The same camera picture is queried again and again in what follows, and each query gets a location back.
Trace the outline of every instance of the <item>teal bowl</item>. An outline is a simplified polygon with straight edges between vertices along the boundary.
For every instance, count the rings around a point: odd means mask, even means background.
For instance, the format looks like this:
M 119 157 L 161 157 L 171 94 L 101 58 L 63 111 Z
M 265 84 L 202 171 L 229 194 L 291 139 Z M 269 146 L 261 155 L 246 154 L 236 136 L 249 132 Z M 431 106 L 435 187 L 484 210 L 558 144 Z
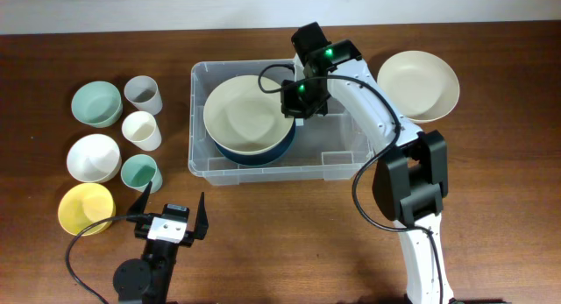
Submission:
M 123 114 L 121 93 L 109 82 L 92 81 L 78 89 L 72 98 L 72 114 L 83 124 L 108 127 Z

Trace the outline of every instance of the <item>plastic bin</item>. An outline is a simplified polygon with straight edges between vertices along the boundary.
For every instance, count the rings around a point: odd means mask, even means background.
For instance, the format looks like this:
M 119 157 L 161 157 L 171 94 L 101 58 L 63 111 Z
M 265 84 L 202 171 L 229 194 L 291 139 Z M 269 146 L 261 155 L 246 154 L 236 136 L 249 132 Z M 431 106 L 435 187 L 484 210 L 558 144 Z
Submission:
M 207 97 L 223 81 L 240 75 L 258 75 L 274 63 L 292 60 L 200 62 L 191 70 L 189 124 L 189 171 L 210 184 L 237 185 L 240 182 L 280 180 L 348 180 L 373 156 L 373 149 L 359 126 L 335 99 L 328 101 L 329 114 L 313 116 L 296 128 L 287 153 L 267 166 L 251 167 L 225 158 L 207 134 L 202 111 Z M 285 68 L 267 71 L 267 78 L 293 79 Z

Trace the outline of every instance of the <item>yellow bowl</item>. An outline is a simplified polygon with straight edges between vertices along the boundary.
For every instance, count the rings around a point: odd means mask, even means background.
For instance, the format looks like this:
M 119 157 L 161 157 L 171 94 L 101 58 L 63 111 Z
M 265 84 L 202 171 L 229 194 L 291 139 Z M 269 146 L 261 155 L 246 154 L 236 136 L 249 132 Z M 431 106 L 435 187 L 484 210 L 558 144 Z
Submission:
M 117 209 L 109 190 L 96 183 L 82 183 L 70 189 L 59 204 L 59 223 L 72 235 L 77 235 L 92 223 L 115 216 Z M 84 234 L 101 233 L 111 222 L 99 224 Z

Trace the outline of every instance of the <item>wooden table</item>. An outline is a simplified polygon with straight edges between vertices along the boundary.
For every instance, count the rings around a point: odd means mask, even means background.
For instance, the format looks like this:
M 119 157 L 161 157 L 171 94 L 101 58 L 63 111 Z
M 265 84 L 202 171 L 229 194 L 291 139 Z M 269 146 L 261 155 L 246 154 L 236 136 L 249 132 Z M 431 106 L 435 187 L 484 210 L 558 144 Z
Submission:
M 351 39 L 374 74 L 399 51 L 434 53 L 458 74 L 461 96 L 439 129 L 449 145 L 450 193 L 442 239 L 459 299 L 515 303 L 561 299 L 561 23 L 379 25 L 325 28 Z M 96 303 L 67 274 L 72 238 L 57 222 L 60 198 L 78 184 L 65 159 L 80 137 L 113 137 L 124 159 L 140 150 L 120 121 L 93 129 L 73 119 L 73 93 L 88 81 L 119 89 L 134 75 L 157 80 L 164 142 L 150 154 L 164 174 L 149 212 L 173 202 L 196 209 L 206 193 L 207 238 L 180 250 L 169 300 L 180 303 L 383 303 L 401 298 L 406 273 L 396 235 L 366 223 L 350 181 L 307 180 L 212 187 L 188 170 L 189 71 L 202 60 L 294 55 L 295 29 L 120 32 L 0 37 L 0 302 Z M 134 108 L 124 104 L 124 114 Z M 359 195 L 381 219 L 370 172 Z M 117 212 L 136 199 L 107 182 Z M 116 302 L 112 276 L 144 242 L 115 223 L 76 245 L 73 264 Z

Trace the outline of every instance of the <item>white plate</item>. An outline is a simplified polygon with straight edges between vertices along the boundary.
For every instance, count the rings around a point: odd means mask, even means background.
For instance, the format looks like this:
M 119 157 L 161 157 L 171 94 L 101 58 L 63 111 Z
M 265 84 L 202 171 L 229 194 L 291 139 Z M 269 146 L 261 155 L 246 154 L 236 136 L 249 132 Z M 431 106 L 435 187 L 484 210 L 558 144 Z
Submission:
M 377 82 L 397 109 L 418 124 L 448 115 L 459 99 L 458 77 L 451 67 L 422 51 L 389 58 L 378 72 Z
M 261 78 L 264 89 L 280 85 Z M 257 76 L 238 76 L 218 85 L 210 93 L 203 111 L 210 137 L 228 151 L 256 155 L 275 147 L 287 136 L 294 119 L 281 112 L 281 95 L 265 94 Z
M 67 168 L 81 182 L 105 182 L 121 168 L 121 153 L 115 141 L 103 134 L 91 134 L 78 140 L 67 156 Z

